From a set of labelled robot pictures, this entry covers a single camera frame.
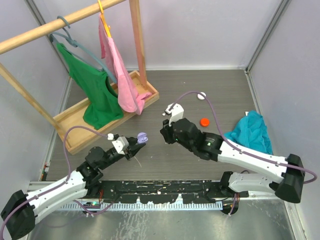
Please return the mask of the orange charging case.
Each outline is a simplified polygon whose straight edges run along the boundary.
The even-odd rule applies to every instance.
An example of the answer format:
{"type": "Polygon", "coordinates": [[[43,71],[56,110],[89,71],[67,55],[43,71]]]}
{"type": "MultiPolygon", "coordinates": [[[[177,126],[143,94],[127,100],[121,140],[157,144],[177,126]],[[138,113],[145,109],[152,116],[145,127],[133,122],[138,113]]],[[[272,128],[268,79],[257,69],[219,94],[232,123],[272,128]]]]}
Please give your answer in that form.
{"type": "Polygon", "coordinates": [[[199,123],[202,127],[208,127],[210,125],[210,120],[206,117],[203,117],[200,119],[199,123]]]}

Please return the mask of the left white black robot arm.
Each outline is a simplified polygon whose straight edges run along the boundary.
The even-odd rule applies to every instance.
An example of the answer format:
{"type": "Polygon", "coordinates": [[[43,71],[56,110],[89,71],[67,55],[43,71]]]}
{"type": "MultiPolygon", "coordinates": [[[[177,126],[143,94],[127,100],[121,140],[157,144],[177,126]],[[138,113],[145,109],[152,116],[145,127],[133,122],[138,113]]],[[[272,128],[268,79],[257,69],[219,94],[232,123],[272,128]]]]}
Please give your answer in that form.
{"type": "Polygon", "coordinates": [[[112,145],[109,150],[98,146],[91,148],[79,167],[52,184],[29,193],[14,192],[0,213],[3,220],[0,230],[7,230],[13,240],[18,240],[64,204],[85,196],[97,197],[102,170],[123,158],[130,160],[145,143],[139,143],[135,137],[119,136],[112,145]]]}

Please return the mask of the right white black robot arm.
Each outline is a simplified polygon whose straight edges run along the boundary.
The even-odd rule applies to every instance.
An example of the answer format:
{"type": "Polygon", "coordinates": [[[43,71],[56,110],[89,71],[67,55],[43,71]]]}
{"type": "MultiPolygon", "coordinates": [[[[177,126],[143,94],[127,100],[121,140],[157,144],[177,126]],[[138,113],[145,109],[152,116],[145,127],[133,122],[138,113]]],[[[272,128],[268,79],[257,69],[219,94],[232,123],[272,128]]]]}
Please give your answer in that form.
{"type": "Polygon", "coordinates": [[[289,203],[301,202],[305,172],[297,155],[279,157],[239,146],[218,134],[200,131],[186,118],[176,122],[165,119],[160,133],[167,144],[178,143],[202,160],[250,170],[251,173],[247,174],[223,173],[219,191],[225,197],[253,191],[275,194],[289,203]]]}

